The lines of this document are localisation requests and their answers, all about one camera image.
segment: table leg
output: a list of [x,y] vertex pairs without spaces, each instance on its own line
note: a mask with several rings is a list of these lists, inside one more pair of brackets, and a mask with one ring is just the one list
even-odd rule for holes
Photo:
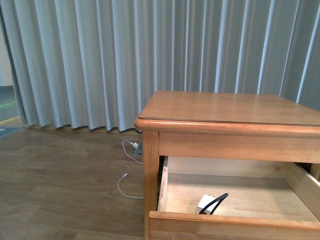
[[159,132],[143,131],[144,237],[149,239],[149,212],[157,209]]

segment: black cable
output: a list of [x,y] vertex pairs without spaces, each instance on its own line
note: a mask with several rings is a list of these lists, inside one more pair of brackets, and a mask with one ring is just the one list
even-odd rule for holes
[[214,211],[219,207],[219,205],[222,203],[223,200],[226,199],[226,197],[228,197],[229,194],[225,193],[222,194],[221,196],[217,197],[216,199],[214,199],[213,201],[209,202],[200,212],[199,214],[205,214],[205,210],[207,210],[211,205],[215,204],[216,202],[218,202],[216,204],[216,206],[212,209],[212,211],[210,212],[210,215],[212,215],[214,213]]

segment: floor mat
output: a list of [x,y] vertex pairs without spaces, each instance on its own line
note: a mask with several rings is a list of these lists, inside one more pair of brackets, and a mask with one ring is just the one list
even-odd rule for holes
[[19,131],[22,127],[17,126],[0,126],[0,138]]

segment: white cable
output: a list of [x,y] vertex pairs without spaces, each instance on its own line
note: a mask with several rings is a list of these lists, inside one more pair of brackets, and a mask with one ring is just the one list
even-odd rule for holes
[[120,193],[121,193],[123,196],[127,197],[127,198],[131,198],[131,199],[144,199],[143,197],[140,197],[140,196],[128,196],[128,195],[125,195],[125,194],[121,191],[121,189],[120,189],[120,187],[119,187],[119,183],[120,183],[120,181],[121,181],[122,179],[124,179],[127,175],[128,175],[128,173],[126,173],[125,175],[123,175],[123,177],[120,178],[120,180],[116,183],[116,185],[117,185]]
[[140,161],[134,159],[132,156],[128,155],[128,153],[126,152],[126,149],[125,149],[125,142],[130,143],[131,146],[133,146],[135,149],[137,149],[138,144],[137,144],[137,143],[130,142],[130,141],[128,141],[128,140],[123,140],[123,142],[122,142],[123,151],[124,151],[125,155],[127,155],[127,156],[128,156],[129,158],[131,158],[132,160],[136,161],[138,164],[143,164],[143,162],[140,162]]

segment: curtain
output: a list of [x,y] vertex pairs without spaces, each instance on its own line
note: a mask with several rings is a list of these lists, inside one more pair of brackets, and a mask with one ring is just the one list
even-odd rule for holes
[[319,0],[0,0],[25,119],[120,131],[154,91],[320,110]]

